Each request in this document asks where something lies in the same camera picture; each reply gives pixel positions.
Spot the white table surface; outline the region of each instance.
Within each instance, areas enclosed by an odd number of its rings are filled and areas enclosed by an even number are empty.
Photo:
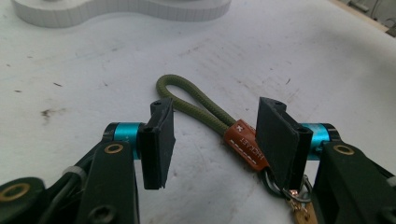
[[[27,24],[0,1],[0,183],[37,176],[49,187],[109,122],[147,122],[170,73],[252,126],[260,96],[299,122],[330,122],[396,173],[395,52],[393,38],[324,0],[235,0],[198,23],[115,13],[67,29]],[[135,163],[142,223],[292,222],[213,131],[176,112],[175,135],[165,189],[144,190]],[[306,166],[312,182],[317,167]]]

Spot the white object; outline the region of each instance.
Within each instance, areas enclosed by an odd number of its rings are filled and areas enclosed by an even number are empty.
[[[210,21],[231,0],[11,0],[15,12],[36,26],[63,28],[112,12],[138,12],[171,21]]]

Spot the leather tag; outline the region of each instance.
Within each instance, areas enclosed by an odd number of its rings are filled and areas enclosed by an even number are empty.
[[[269,166],[256,143],[256,130],[243,120],[238,120],[224,134],[224,141],[231,146],[255,171]]]

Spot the olive green cord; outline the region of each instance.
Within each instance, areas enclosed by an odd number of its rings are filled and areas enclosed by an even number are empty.
[[[183,91],[186,91],[213,115],[209,114],[207,111],[199,108],[196,105],[192,105],[176,97],[168,89],[166,89],[166,86],[168,85],[177,86]],[[236,123],[235,119],[233,119],[229,114],[227,114],[227,112],[221,109],[213,101],[211,101],[202,91],[198,89],[198,87],[196,87],[184,77],[177,75],[165,75],[158,79],[156,88],[157,92],[162,98],[170,97],[174,100],[174,109],[198,119],[221,136],[224,135],[230,126]]]

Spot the cyan metal part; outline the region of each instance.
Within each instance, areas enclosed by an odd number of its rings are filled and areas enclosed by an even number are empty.
[[[134,154],[134,160],[140,160],[137,151],[137,131],[141,123],[119,123],[114,132],[114,141],[128,142]]]
[[[319,161],[320,154],[323,150],[323,142],[330,142],[331,138],[326,127],[321,123],[302,123],[305,128],[310,129],[314,134],[312,135],[311,148],[309,149],[308,160]]]

